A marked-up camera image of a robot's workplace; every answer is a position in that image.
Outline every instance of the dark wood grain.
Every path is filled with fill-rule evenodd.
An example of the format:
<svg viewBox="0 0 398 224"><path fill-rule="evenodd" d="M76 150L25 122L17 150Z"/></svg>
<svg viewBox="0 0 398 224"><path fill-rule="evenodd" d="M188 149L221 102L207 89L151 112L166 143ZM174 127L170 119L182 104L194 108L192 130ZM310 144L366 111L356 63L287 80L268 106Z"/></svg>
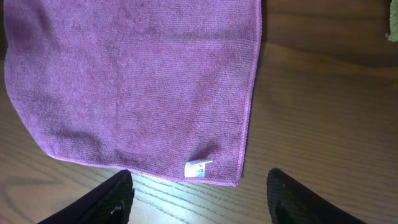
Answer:
<svg viewBox="0 0 398 224"><path fill-rule="evenodd" d="M271 223L279 167L367 223L398 223L398 44L388 0L268 0L237 188L133 174L133 223ZM0 87L0 223L35 223L117 170L46 156Z"/></svg>

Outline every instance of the wooden surface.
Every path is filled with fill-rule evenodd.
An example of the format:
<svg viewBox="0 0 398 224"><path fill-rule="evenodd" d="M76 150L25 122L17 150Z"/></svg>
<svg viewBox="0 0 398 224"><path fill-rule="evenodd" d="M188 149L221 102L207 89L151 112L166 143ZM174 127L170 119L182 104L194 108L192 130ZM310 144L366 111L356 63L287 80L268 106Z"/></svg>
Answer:
<svg viewBox="0 0 398 224"><path fill-rule="evenodd" d="M271 223L279 167L367 223L398 223L398 43L388 0L268 0L237 188L133 174L131 223ZM0 83L0 223L34 223L117 170L46 156Z"/></svg>

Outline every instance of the purple cloth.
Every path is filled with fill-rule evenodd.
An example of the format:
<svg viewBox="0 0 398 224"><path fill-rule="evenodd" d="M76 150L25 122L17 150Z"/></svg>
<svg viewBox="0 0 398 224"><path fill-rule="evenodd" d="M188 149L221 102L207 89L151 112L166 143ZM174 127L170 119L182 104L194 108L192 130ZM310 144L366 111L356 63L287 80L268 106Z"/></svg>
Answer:
<svg viewBox="0 0 398 224"><path fill-rule="evenodd" d="M51 157L237 186L260 0L5 0L8 95ZM212 159L204 178L184 165Z"/></svg>

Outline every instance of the wooden table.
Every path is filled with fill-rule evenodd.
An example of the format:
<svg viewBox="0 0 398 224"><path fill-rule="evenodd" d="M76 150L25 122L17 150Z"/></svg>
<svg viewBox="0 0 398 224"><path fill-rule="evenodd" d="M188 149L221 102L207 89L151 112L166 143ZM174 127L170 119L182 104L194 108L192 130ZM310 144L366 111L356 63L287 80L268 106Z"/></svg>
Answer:
<svg viewBox="0 0 398 224"><path fill-rule="evenodd" d="M268 0L240 186L133 174L131 223L271 223L279 167L367 223L398 223L398 43L389 0ZM35 223L112 176L36 145L0 83L0 223Z"/></svg>

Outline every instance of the microfiber cloth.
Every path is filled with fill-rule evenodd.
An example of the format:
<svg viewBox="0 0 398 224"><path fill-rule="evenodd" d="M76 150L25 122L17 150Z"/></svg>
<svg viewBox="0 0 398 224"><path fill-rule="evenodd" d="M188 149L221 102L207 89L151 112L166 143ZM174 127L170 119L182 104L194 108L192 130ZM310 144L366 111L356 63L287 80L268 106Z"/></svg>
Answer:
<svg viewBox="0 0 398 224"><path fill-rule="evenodd" d="M49 156L238 185L260 0L5 0L4 22L7 93Z"/></svg>
<svg viewBox="0 0 398 224"><path fill-rule="evenodd" d="M398 41L398 0L392 0L390 5L390 33L388 40Z"/></svg>

